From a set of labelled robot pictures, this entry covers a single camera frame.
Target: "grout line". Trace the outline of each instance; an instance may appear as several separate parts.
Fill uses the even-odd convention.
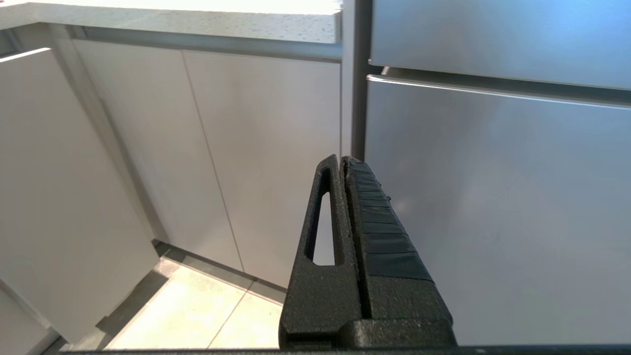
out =
[[[211,345],[213,345],[213,342],[215,341],[215,339],[217,338],[217,335],[219,335],[219,333],[221,333],[221,330],[223,329],[223,326],[226,325],[226,323],[228,323],[228,320],[230,319],[230,317],[232,316],[232,313],[235,312],[235,310],[237,309],[237,307],[239,307],[239,304],[241,303],[241,301],[243,300],[243,298],[245,297],[245,295],[248,293],[247,291],[250,290],[250,288],[252,288],[252,285],[254,285],[254,281],[252,281],[250,283],[250,286],[247,287],[247,289],[245,290],[245,292],[243,292],[243,295],[241,295],[241,298],[239,299],[239,301],[237,302],[237,304],[235,305],[234,308],[232,308],[232,311],[230,312],[230,314],[228,315],[228,318],[226,318],[226,320],[223,322],[223,324],[221,325],[221,327],[219,328],[219,330],[217,330],[217,334],[215,334],[215,336],[213,337],[213,340],[210,341],[210,343],[208,344],[208,346],[206,347],[206,350],[208,350],[210,348]]]
[[[221,202],[223,202],[223,209],[226,211],[226,218],[228,219],[228,225],[230,226],[230,232],[232,233],[232,240],[235,242],[235,249],[237,250],[237,256],[239,257],[239,263],[241,264],[241,271],[245,272],[245,268],[243,267],[243,260],[241,259],[241,253],[239,252],[239,246],[237,245],[237,238],[235,238],[235,231],[232,228],[232,221],[230,220],[230,215],[228,214],[228,207],[226,206],[226,199],[223,197],[223,190],[221,189],[221,183],[219,182],[219,175],[217,175],[217,169],[215,169],[215,161],[213,160],[213,154],[210,152],[210,145],[208,144],[208,137],[206,136],[206,132],[204,130],[204,123],[201,120],[201,113],[199,112],[199,105],[197,102],[197,95],[195,95],[195,90],[193,89],[193,83],[191,81],[191,74],[189,72],[189,66],[186,64],[186,57],[184,56],[184,51],[180,50],[182,54],[182,61],[184,62],[184,70],[186,71],[186,78],[189,80],[189,87],[191,88],[191,93],[193,94],[193,102],[195,102],[195,109],[198,113],[199,124],[201,125],[201,132],[204,135],[204,141],[206,141],[206,149],[208,149],[208,155],[210,156],[210,163],[213,166],[213,172],[215,174],[215,179],[217,180],[217,187],[219,187],[219,194],[221,195]]]

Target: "speckled countertop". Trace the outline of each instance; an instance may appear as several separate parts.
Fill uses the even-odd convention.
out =
[[[0,29],[36,22],[336,43],[340,0],[5,0]]]

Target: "tiled floor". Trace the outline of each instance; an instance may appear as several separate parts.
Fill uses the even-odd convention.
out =
[[[171,249],[94,332],[62,351],[278,348],[284,299],[256,279]]]

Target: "white cabinet door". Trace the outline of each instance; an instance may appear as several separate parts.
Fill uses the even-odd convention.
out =
[[[339,64],[184,57],[244,269],[286,287],[316,165],[339,154]],[[329,206],[321,216],[331,240]]]
[[[170,243],[242,270],[182,52],[75,45]]]
[[[45,327],[0,289],[0,354],[26,355],[47,335]]]
[[[80,340],[158,261],[50,49],[0,60],[0,279]]]

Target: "stainless steel surface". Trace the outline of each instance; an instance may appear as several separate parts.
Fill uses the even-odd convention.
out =
[[[631,109],[383,79],[366,161],[459,344],[630,342]]]
[[[631,89],[631,1],[374,0],[372,63]]]

